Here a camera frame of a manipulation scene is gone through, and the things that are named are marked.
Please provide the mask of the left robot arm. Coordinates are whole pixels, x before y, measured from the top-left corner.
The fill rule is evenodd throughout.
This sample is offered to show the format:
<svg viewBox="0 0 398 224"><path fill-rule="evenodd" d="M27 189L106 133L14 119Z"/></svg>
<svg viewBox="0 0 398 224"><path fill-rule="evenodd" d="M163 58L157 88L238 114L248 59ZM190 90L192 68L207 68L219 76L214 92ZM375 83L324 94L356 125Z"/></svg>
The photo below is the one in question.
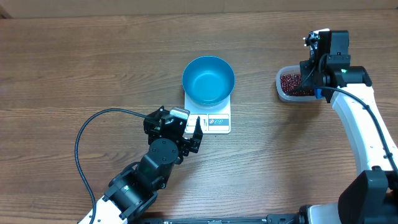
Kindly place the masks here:
<svg viewBox="0 0 398 224"><path fill-rule="evenodd" d="M198 152L203 138L200 119L195 120L193 136L184 136L190 112L182 108L158 110L142 115L143 129L148 136L149 150L138 162L127 165L108 184L97 200L75 158L78 173L90 195L91 211L82 223L131 223L155 201L158 190L167 186L174 166L183 162L191 152Z"/></svg>

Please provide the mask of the blue plastic measuring scoop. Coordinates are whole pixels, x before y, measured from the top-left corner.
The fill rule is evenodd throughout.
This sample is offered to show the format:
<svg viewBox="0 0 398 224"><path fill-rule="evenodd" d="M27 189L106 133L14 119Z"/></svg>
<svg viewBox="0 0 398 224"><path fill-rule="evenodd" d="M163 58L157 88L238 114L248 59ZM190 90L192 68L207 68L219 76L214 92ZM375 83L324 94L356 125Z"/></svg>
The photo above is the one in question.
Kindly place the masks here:
<svg viewBox="0 0 398 224"><path fill-rule="evenodd" d="M324 96L322 95L322 89L321 88L314 88L314 96L316 99L322 99Z"/></svg>

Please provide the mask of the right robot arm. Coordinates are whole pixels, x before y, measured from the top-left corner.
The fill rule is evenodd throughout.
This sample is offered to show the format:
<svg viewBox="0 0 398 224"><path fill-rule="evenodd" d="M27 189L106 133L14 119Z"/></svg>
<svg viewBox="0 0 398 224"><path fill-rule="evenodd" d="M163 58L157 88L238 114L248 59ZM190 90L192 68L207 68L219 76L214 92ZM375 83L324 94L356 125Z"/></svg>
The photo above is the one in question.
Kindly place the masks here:
<svg viewBox="0 0 398 224"><path fill-rule="evenodd" d="M352 148L357 177L338 201L307 208L309 223L397 223L397 146L377 108L372 81L352 66L349 33L322 29L304 38L302 86L338 114Z"/></svg>

